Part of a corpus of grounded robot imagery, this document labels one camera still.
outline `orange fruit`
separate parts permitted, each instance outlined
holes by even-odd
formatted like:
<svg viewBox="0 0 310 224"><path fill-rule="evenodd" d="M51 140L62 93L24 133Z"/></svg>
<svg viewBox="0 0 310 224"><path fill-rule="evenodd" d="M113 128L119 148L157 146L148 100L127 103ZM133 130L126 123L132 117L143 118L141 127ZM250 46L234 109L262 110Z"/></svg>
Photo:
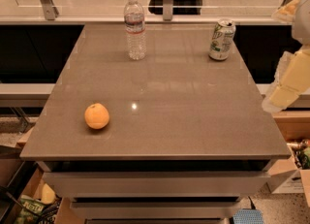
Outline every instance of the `orange fruit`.
<svg viewBox="0 0 310 224"><path fill-rule="evenodd" d="M109 112L100 103L88 106L84 117L87 125L93 129L101 129L109 123Z"/></svg>

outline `gray table surface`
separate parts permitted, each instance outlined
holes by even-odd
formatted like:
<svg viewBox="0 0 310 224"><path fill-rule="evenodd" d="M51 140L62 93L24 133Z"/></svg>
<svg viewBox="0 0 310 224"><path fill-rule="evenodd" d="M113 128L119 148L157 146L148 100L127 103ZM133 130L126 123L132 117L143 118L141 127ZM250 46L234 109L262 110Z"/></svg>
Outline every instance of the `gray table surface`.
<svg viewBox="0 0 310 224"><path fill-rule="evenodd" d="M124 26L86 24L46 102L25 160L277 159L290 155L233 45L208 57L213 24L147 24L147 55L131 61ZM84 111L105 105L102 130Z"/></svg>

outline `box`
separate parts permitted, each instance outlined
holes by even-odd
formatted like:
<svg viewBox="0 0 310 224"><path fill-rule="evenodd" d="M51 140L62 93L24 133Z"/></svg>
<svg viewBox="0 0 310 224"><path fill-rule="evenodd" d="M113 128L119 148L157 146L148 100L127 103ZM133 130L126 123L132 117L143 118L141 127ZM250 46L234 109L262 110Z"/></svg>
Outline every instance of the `box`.
<svg viewBox="0 0 310 224"><path fill-rule="evenodd" d="M273 115L284 139L310 138L310 112L279 112ZM294 157L278 160L269 169L268 187L272 193L304 193L310 207L310 170L300 170Z"/></svg>

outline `metal drawer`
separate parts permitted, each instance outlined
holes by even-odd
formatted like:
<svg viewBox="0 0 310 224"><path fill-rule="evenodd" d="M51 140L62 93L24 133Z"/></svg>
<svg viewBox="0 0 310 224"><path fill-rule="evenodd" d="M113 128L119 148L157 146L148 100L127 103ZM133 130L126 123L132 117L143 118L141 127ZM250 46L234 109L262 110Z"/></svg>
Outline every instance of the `metal drawer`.
<svg viewBox="0 0 310 224"><path fill-rule="evenodd" d="M44 173L61 197L243 197L269 179L264 172Z"/></svg>
<svg viewBox="0 0 310 224"><path fill-rule="evenodd" d="M240 210L239 203L71 203L85 219L224 219Z"/></svg>

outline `table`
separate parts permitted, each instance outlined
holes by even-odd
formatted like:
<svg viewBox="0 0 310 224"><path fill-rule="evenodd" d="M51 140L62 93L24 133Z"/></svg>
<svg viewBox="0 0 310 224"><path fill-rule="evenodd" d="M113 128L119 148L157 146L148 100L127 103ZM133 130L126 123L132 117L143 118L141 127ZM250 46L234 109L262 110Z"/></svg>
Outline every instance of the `table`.
<svg viewBox="0 0 310 224"><path fill-rule="evenodd" d="M85 219L231 217L290 152L236 47L208 57L213 26L148 24L131 61L122 24L86 24L21 158ZM102 130L83 118L96 102Z"/></svg>

